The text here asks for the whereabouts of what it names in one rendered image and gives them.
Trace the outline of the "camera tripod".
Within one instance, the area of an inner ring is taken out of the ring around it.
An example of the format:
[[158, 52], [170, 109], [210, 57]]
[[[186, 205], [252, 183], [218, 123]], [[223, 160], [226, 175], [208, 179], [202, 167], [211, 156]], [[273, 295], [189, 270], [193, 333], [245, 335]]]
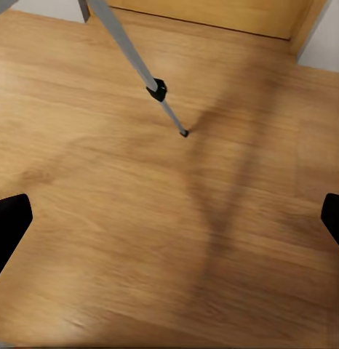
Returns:
[[[0, 0], [0, 15], [19, 1], [20, 0]], [[138, 75], [144, 81], [146, 89], [148, 90], [150, 95], [155, 100], [158, 100], [160, 105], [166, 111], [167, 115], [172, 119], [175, 126], [179, 129], [180, 134], [187, 138], [189, 132], [184, 130], [181, 123], [178, 121], [177, 116], [175, 116], [174, 112], [172, 112], [171, 107], [169, 107], [168, 103], [165, 100], [167, 86], [162, 80], [154, 79], [152, 77], [151, 73], [146, 68], [146, 65], [127, 37], [126, 33], [120, 26], [118, 20], [116, 19], [116, 16], [112, 13], [112, 10], [110, 9], [107, 2], [105, 0], [86, 0], [86, 3], [89, 7], [92, 8], [94, 13], [96, 14], [96, 17], [99, 18], [113, 40], [117, 43], [121, 51], [137, 71]], [[0, 341], [0, 349], [19, 348]]]

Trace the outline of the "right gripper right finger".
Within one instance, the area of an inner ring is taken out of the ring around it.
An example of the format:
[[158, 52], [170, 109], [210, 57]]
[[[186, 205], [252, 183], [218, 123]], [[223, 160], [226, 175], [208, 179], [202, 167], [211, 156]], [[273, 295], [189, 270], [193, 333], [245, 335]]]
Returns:
[[339, 195], [327, 194], [322, 207], [321, 219], [339, 244]]

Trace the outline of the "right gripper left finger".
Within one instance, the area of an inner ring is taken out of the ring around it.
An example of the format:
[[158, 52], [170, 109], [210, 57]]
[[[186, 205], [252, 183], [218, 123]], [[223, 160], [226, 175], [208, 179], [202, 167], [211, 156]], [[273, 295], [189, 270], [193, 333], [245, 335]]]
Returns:
[[25, 193], [0, 200], [0, 273], [32, 221]]

